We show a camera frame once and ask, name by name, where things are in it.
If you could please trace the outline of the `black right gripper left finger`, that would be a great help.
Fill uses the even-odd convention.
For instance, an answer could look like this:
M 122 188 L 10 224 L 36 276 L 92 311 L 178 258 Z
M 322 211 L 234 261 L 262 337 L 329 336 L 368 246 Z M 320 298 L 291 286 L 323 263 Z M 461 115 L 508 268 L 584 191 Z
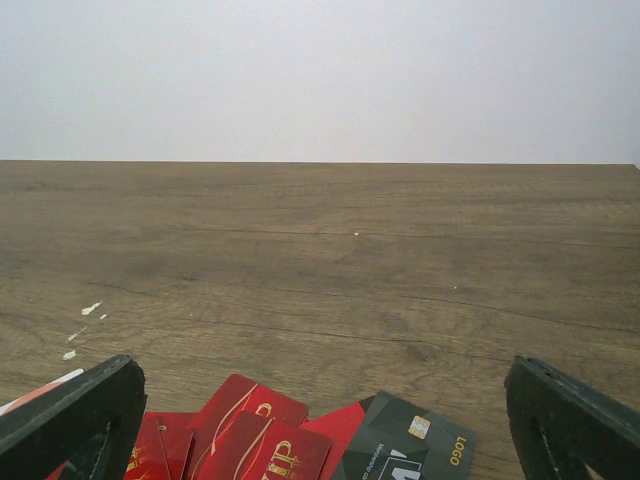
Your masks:
M 122 479 L 145 411 L 145 376 L 116 355 L 1 416 L 1 477 Z

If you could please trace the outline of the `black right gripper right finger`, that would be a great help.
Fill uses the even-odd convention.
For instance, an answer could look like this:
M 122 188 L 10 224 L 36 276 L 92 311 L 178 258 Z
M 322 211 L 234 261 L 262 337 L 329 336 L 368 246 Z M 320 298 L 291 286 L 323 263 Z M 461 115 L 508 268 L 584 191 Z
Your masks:
M 504 381 L 511 437 L 527 479 L 637 479 L 639 413 L 533 358 Z

